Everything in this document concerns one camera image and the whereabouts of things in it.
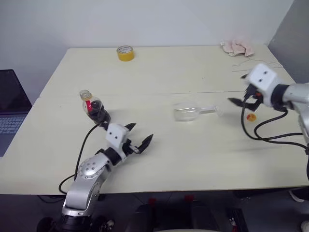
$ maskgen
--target pink cloth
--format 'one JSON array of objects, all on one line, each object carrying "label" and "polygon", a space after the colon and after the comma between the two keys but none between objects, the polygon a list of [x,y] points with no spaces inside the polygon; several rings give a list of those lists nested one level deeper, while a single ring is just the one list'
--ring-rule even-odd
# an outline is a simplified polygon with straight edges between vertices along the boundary
[{"label": "pink cloth", "polygon": [[245,57],[254,54],[254,50],[248,41],[236,39],[233,41],[226,41],[221,43],[222,49],[228,53],[229,56],[236,56],[238,54],[244,54]]}]

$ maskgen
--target yellow tape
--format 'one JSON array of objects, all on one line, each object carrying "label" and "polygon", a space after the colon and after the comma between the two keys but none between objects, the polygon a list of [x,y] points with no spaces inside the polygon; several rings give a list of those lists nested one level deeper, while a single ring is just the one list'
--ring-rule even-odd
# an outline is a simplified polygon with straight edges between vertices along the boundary
[{"label": "yellow tape", "polygon": [[121,46],[117,48],[117,54],[121,61],[130,61],[134,58],[133,47]]}]

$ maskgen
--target red bottle label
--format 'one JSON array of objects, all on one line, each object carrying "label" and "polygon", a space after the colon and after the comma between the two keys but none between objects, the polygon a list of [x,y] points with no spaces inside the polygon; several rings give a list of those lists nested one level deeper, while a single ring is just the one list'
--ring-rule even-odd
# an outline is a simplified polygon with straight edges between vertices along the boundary
[{"label": "red bottle label", "polygon": [[87,105],[88,112],[91,112],[92,111],[92,106],[91,106],[90,101],[86,101],[86,105]]}]

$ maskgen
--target laptop keyboard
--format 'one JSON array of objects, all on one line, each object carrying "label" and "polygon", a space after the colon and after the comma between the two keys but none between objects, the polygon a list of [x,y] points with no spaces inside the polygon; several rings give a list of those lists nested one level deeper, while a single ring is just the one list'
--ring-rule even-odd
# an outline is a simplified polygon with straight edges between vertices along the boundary
[{"label": "laptop keyboard", "polygon": [[25,117],[0,117],[0,134],[15,134]]}]

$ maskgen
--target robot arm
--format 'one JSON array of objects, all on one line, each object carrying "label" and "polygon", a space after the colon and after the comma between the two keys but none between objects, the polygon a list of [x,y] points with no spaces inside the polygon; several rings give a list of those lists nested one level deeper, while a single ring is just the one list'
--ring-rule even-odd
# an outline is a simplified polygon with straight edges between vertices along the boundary
[{"label": "robot arm", "polygon": [[299,125],[305,141],[309,144],[309,84],[285,85],[277,74],[264,64],[258,64],[242,78],[248,84],[245,100],[252,96],[256,102],[246,103],[229,98],[234,104],[241,107],[245,104],[245,107],[252,111],[261,103],[277,111],[284,111],[286,108],[295,110],[299,114]]},{"label": "robot arm", "polygon": [[62,207],[59,222],[61,231],[88,231],[100,188],[111,171],[125,161],[128,155],[133,152],[140,154],[147,148],[153,135],[144,139],[139,147],[133,146],[128,139],[127,136],[135,125],[110,124],[106,135],[110,147],[99,150],[93,157],[82,162]]}]

